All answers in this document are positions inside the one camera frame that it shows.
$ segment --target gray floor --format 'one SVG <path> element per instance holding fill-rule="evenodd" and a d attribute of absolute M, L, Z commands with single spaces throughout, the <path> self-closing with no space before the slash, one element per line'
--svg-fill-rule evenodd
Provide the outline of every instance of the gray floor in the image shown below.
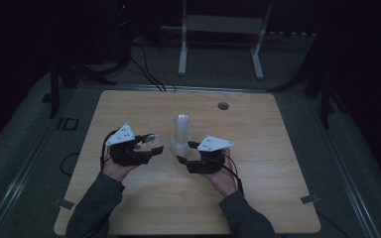
<path fill-rule="evenodd" d="M 178 90 L 256 93 L 291 79 L 311 42 L 305 37 L 267 37 L 261 50 L 265 79 L 258 80 L 249 52 L 243 47 L 225 49 L 194 44 L 190 46 L 188 73 L 178 76 L 177 42 L 166 39 L 160 46 L 152 46 L 145 39 L 139 40 L 145 46 L 152 75 L 165 78 Z M 143 65 L 139 49 L 133 49 L 132 57 Z M 128 69 L 138 70 L 132 64 Z M 49 119 L 50 105 L 41 103 L 43 95 L 49 92 L 46 76 L 2 131 L 0 237 L 57 237 L 53 226 L 59 208 L 52 203 L 64 197 L 69 183 L 59 165 L 63 157 L 80 151 L 100 93 L 105 89 L 156 89 L 148 86 L 144 77 L 126 70 L 111 79 L 118 85 L 102 86 L 83 79 L 77 89 L 62 87 L 62 108 L 55 119 Z M 274 95 L 310 193 L 320 198 L 315 203 L 317 211 L 351 237 L 381 237 L 381 172 L 367 144 L 350 115 L 337 107 L 335 113 L 329 114 L 330 129 L 324 130 L 318 120 L 318 100 L 305 99 L 304 86 L 301 83 Z M 57 130 L 60 118 L 78 119 L 78 128 Z M 73 170 L 74 163 L 72 157 L 65 168 Z M 18 176 L 19 171 L 28 176 Z M 317 234 L 287 237 L 344 237 L 323 218 L 320 223 L 321 231 Z"/>

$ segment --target dark background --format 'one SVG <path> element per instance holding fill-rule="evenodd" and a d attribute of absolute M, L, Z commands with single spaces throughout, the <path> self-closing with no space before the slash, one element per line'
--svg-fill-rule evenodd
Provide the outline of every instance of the dark background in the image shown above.
<path fill-rule="evenodd" d="M 192 0 L 189 10 L 252 16 L 261 9 L 253 7 L 257 2 Z M 137 1 L 134 26 L 149 33 L 160 25 L 180 26 L 181 8 L 178 0 Z M 83 1 L 0 0 L 0 131 L 49 72 L 49 39 L 65 31 L 72 54 L 95 56 L 89 24 Z M 318 60 L 329 62 L 332 86 L 381 167 L 381 1 L 276 0 L 267 32 L 318 33 Z"/>

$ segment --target forearm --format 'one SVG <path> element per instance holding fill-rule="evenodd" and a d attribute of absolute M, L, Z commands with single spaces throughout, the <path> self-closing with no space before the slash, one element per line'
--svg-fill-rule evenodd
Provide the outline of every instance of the forearm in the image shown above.
<path fill-rule="evenodd" d="M 253 209 L 240 191 L 225 197 L 219 206 L 227 219 L 233 237 L 275 237 L 271 222 Z"/>
<path fill-rule="evenodd" d="M 66 237 L 83 237 L 100 226 L 103 228 L 97 234 L 107 236 L 106 220 L 122 200 L 124 188 L 121 182 L 100 173 L 76 206 L 67 225 Z"/>

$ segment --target person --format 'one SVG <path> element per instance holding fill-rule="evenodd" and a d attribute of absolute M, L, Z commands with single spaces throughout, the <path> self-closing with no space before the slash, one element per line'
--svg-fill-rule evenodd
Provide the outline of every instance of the person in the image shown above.
<path fill-rule="evenodd" d="M 65 237 L 107 237 L 108 218 L 111 211 L 121 202 L 125 186 L 122 181 L 138 166 L 122 167 L 109 157 L 109 148 L 102 171 L 76 206 L 70 218 Z M 225 165 L 232 170 L 230 149 L 223 149 Z M 234 176 L 222 168 L 220 171 L 203 175 L 223 196 L 219 202 L 233 237 L 275 237 L 271 222 L 253 209 L 237 189 Z"/>

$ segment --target wooden tabletop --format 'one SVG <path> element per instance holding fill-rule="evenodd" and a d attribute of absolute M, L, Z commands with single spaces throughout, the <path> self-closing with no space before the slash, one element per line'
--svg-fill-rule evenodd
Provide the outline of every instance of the wooden tabletop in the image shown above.
<path fill-rule="evenodd" d="M 218 108 L 219 102 L 229 105 Z M 320 230 L 289 135 L 270 94 L 104 91 L 101 94 L 65 200 L 78 203 L 100 171 L 104 138 L 128 122 L 135 135 L 162 136 L 165 149 L 148 165 L 131 172 L 122 202 L 110 217 L 110 233 L 229 234 L 219 193 L 200 175 L 191 175 L 173 156 L 174 118 L 190 118 L 192 140 L 211 135 L 234 142 L 231 158 L 243 181 L 245 197 L 263 213 L 277 233 Z M 197 151 L 190 159 L 197 158 Z M 72 211 L 61 208 L 55 232 L 63 235 Z"/>

